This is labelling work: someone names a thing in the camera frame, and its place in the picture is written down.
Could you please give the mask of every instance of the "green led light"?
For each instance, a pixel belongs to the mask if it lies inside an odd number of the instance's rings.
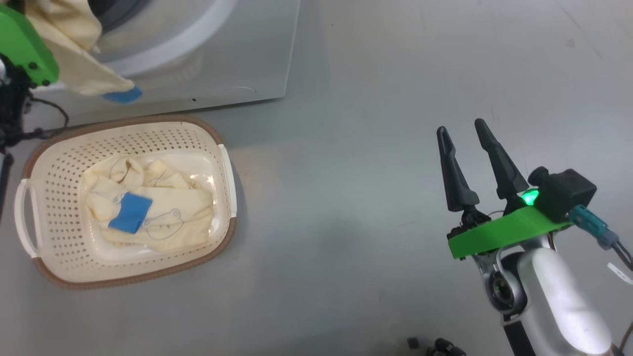
[[[523,199],[525,204],[534,205],[534,200],[536,200],[537,196],[539,196],[539,190],[530,189],[521,195],[521,199]]]

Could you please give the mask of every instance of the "blue tag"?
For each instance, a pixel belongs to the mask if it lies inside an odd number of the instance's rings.
[[[129,104],[140,98],[142,95],[143,92],[139,89],[139,87],[133,87],[128,91],[109,92],[108,94],[103,94],[101,97],[116,103]]]
[[[151,205],[151,199],[143,198],[142,196],[132,193],[125,193],[123,199],[121,199],[119,215],[110,221],[108,227],[135,234],[141,227],[143,220],[145,220],[145,216]]]

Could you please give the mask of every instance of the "floor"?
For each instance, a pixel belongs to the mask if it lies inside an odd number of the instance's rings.
[[[409,355],[444,337],[508,355],[471,261],[451,259],[436,129],[480,210],[503,207],[473,127],[487,120],[527,175],[574,168],[633,246],[633,3],[304,0],[287,96],[200,111],[239,178],[239,226],[210,263],[155,281],[61,290],[35,270],[7,206],[6,355]],[[9,184],[35,142],[13,150]],[[559,250],[619,340],[633,289],[576,229]]]

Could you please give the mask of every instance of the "white washing machine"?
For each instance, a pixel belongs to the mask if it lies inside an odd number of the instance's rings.
[[[60,105],[70,125],[280,98],[290,67],[300,0],[94,0],[104,34],[95,57],[132,79],[131,104],[86,97],[63,84],[37,98]],[[63,123],[36,103],[25,129]]]

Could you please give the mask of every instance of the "plastic laundry basket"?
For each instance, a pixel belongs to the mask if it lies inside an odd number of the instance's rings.
[[[114,246],[83,204],[82,174],[113,155],[142,162],[161,159],[213,193],[209,240],[173,251]],[[30,193],[35,241],[24,219]],[[217,256],[235,232],[235,182],[227,150],[217,132],[186,115],[142,117],[71,130],[44,142],[28,160],[15,198],[15,222],[22,246],[37,269],[54,283],[75,289],[146,281],[186,270]]]

